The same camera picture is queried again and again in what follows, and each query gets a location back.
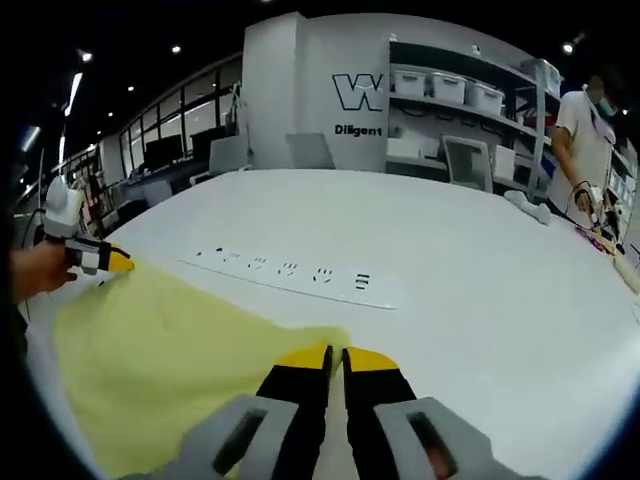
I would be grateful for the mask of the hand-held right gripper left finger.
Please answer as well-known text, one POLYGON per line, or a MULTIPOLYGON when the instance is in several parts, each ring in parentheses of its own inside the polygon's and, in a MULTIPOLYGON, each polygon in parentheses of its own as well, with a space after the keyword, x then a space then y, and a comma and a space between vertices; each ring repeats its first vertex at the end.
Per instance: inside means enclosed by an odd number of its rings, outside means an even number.
POLYGON ((184 437, 181 479, 310 479, 326 433, 333 348, 278 360, 253 395, 238 395, 184 437))

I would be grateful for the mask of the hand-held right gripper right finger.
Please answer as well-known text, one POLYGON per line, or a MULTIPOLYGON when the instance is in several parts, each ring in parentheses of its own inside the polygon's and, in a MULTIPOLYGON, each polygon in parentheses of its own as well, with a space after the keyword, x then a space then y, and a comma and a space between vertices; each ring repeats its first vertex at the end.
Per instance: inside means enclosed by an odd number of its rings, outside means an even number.
POLYGON ((488 438, 433 398, 418 398, 389 357, 342 350, 347 438, 361 479, 488 479, 488 438))

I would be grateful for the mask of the person's left hand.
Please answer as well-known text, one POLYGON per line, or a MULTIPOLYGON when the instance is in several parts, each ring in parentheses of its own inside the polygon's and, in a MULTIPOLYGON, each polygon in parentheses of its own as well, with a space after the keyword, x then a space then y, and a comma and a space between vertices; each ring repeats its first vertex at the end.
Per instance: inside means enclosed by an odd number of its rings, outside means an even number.
POLYGON ((52 292, 77 279, 71 272, 62 244, 43 240, 39 244, 10 253, 12 303, 19 304, 43 292, 52 292))

